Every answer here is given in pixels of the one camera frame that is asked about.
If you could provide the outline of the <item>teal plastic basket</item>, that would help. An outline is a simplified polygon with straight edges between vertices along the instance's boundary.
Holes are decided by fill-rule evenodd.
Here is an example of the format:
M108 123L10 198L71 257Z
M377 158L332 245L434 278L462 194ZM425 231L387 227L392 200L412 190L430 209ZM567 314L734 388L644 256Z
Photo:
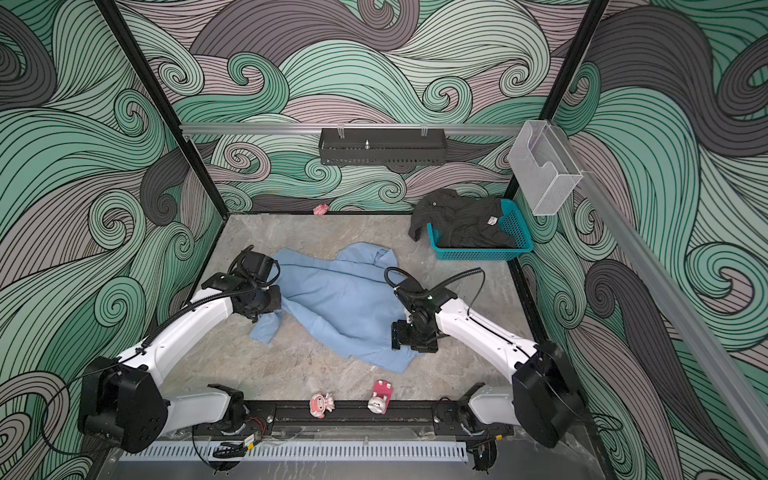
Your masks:
M430 245L438 260L441 261L511 261L523 253L533 250L533 240L522 212L510 199L500 200L503 215L496 221L496 226L515 240L515 248L443 248L438 245L442 232L427 225Z

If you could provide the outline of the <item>black perforated wall tray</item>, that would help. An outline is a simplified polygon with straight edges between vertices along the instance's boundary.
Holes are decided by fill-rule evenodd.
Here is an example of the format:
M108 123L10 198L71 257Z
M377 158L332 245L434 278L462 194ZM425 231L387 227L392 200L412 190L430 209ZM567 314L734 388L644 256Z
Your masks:
M321 162L331 166L441 165L448 143L442 129L325 128L319 143Z

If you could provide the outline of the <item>clear plastic wall bin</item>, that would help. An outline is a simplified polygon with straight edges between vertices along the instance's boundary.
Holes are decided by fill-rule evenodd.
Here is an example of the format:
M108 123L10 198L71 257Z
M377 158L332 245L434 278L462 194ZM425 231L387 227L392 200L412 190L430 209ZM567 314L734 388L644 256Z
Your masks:
M547 120L526 121L507 156L533 216L554 216L583 178L564 130Z

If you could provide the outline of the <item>black frame post left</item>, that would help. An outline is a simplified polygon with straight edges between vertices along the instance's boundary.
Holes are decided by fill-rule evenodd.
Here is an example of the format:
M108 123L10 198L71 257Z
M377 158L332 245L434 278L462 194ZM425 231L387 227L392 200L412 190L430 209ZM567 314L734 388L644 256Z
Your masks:
M175 110L164 94L159 81L153 74L149 62L142 53L139 44L131 33L124 17L120 13L116 2L95 0L94 3L136 72L140 82L147 90L150 99L159 111L160 117L170 129L172 137L179 146L185 159L198 180L201 182L208 197L213 202L219 216L223 221L227 221L229 219L229 210L225 205L223 198L219 194L214 181L209 175L198 149L192 141L184 137L181 130L181 123Z

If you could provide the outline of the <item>aluminium wall rail right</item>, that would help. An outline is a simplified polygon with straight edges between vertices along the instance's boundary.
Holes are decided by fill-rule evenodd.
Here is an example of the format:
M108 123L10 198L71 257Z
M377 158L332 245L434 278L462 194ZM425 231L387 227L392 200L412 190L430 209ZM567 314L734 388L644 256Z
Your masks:
M584 194L760 454L767 451L767 224L688 128L555 128Z

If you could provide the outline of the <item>aluminium wall rail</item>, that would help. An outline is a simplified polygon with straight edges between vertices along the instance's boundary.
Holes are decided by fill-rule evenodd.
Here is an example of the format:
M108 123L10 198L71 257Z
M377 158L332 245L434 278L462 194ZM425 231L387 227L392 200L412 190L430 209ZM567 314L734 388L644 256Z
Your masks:
M555 128L584 194L760 454L767 451L767 224L688 128Z
M333 129L340 133L352 129L406 129L443 130L447 136L508 137L517 135L522 125L195 122L182 123L179 128L184 135L319 135L323 129Z

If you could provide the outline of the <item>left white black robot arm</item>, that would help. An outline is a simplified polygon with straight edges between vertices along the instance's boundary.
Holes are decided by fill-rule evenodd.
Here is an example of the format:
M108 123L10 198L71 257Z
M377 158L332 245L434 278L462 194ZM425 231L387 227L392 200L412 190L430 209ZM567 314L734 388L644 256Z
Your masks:
M213 274L191 302L115 358L86 368L78 431L111 447L138 453L157 438L187 427L216 425L226 435L245 427L241 391L211 384L207 391L166 398L160 387L175 365L215 326L233 314L252 321L281 306L279 262L251 247L227 271Z

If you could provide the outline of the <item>light blue long sleeve shirt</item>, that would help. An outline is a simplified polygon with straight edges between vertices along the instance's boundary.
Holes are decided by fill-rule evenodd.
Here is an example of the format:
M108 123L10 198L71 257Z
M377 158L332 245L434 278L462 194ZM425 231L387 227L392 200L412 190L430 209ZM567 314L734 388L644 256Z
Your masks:
M281 267L276 285L281 307L261 315L250 338L268 344L282 317L293 316L312 337L342 358L354 357L395 373L404 372L417 353L391 346L391 325L405 309L384 279L398 261L393 250L355 243L334 260L321 260L289 249L274 259Z

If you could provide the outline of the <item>black frame post right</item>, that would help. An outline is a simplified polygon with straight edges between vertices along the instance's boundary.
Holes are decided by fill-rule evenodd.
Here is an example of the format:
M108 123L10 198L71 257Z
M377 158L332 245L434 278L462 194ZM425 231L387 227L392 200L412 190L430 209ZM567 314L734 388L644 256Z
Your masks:
M516 30L526 50L512 62L499 80L499 91L509 100L504 112L514 114L507 121L522 125L527 120L548 120L565 111L581 93L577 70L597 27L606 15L607 1L520 1L528 23Z

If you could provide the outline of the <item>pink white figurine toy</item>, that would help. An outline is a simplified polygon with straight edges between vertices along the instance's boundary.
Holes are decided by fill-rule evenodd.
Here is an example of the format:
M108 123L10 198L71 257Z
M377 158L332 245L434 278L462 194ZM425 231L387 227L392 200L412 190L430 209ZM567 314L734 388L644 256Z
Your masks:
M331 393L317 392L309 401L310 414L318 419L323 419L327 413L335 409L335 400Z

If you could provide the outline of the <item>aluminium wall rail back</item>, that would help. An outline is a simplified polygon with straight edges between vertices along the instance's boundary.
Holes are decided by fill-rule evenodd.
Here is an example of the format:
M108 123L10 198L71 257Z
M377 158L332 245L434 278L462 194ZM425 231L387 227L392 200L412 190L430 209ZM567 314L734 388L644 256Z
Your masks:
M182 123L179 128L184 135L319 135L323 129L333 129L340 133L352 129L406 129L443 130L447 136L508 137L517 135L522 125L195 122Z

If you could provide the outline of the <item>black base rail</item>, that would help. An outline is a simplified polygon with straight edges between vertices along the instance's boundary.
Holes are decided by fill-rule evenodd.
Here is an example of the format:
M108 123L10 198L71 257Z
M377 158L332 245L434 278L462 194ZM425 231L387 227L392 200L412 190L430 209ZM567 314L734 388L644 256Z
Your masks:
M508 424L482 424L470 415L467 404L440 400L394 400L384 414L371 412L363 400L341 400L322 418L310 413L307 400L246 400L217 423L205 423L202 430L213 433L238 430L271 434L287 427L423 427L438 436L497 437L511 435Z

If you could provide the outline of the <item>pink toy at back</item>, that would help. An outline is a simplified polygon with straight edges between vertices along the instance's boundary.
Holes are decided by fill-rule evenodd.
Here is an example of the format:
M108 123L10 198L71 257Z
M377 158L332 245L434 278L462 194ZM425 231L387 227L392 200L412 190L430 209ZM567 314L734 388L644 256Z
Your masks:
M316 216L322 216L325 215L329 211L329 206L327 204L321 204L316 206L313 209L313 214Z

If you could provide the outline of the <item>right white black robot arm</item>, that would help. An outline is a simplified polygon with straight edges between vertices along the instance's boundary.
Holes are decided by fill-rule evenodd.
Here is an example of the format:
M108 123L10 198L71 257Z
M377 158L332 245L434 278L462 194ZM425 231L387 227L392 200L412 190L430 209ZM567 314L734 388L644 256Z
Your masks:
M481 268L465 270L431 288L405 270L388 267L384 280L403 305L406 318L392 324L392 348L435 353L452 338L473 350L509 382L481 385L459 402L459 422L476 434L485 425L521 427L533 440L555 447L586 407L580 381L554 342L537 343L502 328L478 313L450 286L467 277L485 278Z

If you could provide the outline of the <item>dark grey long sleeve shirt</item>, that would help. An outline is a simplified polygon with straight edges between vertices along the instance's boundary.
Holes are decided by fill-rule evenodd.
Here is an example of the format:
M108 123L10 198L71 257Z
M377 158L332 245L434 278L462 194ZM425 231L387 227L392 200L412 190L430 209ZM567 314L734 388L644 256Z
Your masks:
M441 248L515 249L517 241L501 228L498 198L471 198L450 189L424 196L414 207L408 236L418 241L428 225L441 232Z

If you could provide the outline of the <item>black frame post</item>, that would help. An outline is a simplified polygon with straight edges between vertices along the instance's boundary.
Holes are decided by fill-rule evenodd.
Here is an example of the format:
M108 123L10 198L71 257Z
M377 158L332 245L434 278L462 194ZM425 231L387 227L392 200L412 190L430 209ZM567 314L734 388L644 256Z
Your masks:
M120 13L116 2L95 0L94 3L136 72L140 82L147 90L150 99L159 111L160 117L170 129L172 137L179 146L185 159L198 180L201 182L208 197L213 202L219 216L223 221L227 221L229 219L229 210L225 205L223 198L219 194L214 181L209 175L198 149L192 141L184 137L181 130L181 123L175 110L164 94L159 81L153 74L149 62L142 53L139 44L131 33L124 17Z
M606 15L607 1L520 1L528 23L516 30L526 50L512 62L499 80L499 91L509 100L504 112L514 114L507 121L522 125L527 120L548 120L565 111L581 93L577 70L597 27Z

